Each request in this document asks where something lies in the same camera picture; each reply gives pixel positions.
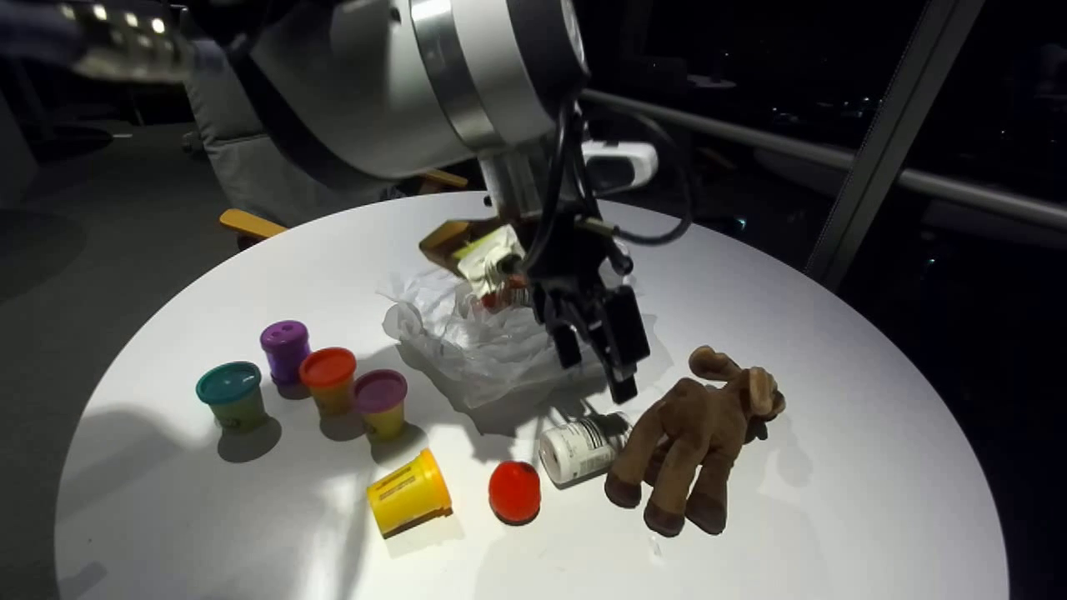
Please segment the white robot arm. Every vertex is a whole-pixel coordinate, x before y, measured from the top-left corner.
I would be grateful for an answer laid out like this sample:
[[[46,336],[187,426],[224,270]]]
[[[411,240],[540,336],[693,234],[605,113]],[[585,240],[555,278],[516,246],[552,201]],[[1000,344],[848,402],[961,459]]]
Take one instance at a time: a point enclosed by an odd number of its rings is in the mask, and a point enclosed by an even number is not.
[[[636,396],[649,344],[584,173],[572,0],[271,0],[227,56],[271,139],[322,188],[472,160],[526,246],[555,358],[595,358],[609,396]]]

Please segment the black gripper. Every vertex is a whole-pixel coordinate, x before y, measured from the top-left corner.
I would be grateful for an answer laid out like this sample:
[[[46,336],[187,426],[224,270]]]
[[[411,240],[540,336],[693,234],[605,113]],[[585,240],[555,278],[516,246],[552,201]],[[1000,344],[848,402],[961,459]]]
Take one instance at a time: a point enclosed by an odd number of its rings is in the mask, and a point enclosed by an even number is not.
[[[559,366],[580,362],[572,331],[595,331],[609,396],[636,396],[636,362],[649,358],[636,293],[624,284],[634,260],[580,216],[520,220],[524,279],[534,318],[549,331]]]

